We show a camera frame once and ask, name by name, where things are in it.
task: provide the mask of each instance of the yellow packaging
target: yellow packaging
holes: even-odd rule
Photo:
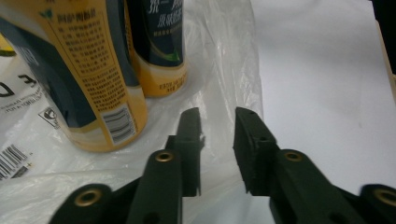
[[[183,0],[127,0],[132,64],[146,96],[164,96],[186,81]]]
[[[8,44],[6,39],[0,34],[0,56],[14,56],[14,49]]]
[[[121,0],[0,0],[0,32],[29,64],[69,139],[125,146],[147,121],[124,36]]]

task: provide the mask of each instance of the black object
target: black object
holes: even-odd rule
[[[387,50],[390,69],[396,74],[396,1],[372,0],[375,19],[379,23],[385,49]]]
[[[283,149],[259,118],[235,110],[233,149],[247,191],[269,196],[276,223],[396,223],[396,189],[366,185],[360,196],[333,186],[302,152]]]
[[[52,224],[181,224],[181,197],[200,190],[201,136],[198,108],[181,114],[177,135],[148,158],[145,172],[121,189],[103,184],[75,190],[52,217]]]

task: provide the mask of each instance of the barcode on can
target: barcode on can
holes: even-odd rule
[[[136,134],[134,121],[127,105],[101,115],[114,145],[121,144]]]
[[[0,180],[19,177],[28,170],[24,166],[28,157],[11,145],[0,152]]]

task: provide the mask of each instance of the barcode on plastic bag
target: barcode on plastic bag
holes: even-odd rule
[[[136,134],[134,122],[127,105],[102,113],[102,119],[114,145],[120,144]]]
[[[24,166],[28,157],[20,152],[14,145],[0,153],[0,180],[19,177],[28,170]]]

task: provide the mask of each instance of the plastic bag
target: plastic bag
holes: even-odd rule
[[[48,222],[80,186],[105,183],[117,189],[139,177],[149,155],[175,134],[180,113],[195,106],[200,109],[205,136],[202,196],[184,200],[183,222],[198,223],[210,205],[242,189],[233,155],[234,109],[243,106],[262,114],[251,4],[248,0],[186,0],[184,8],[187,82],[170,96],[147,99],[148,123],[127,147],[111,153],[74,147],[43,116],[49,112],[44,98],[12,116],[0,114],[1,149],[12,145],[29,159],[22,177],[0,181],[1,223]],[[2,58],[1,64],[8,64],[0,76],[2,82],[15,68],[29,73],[18,58],[5,63]],[[239,193],[245,199],[242,202],[249,204],[245,192]]]

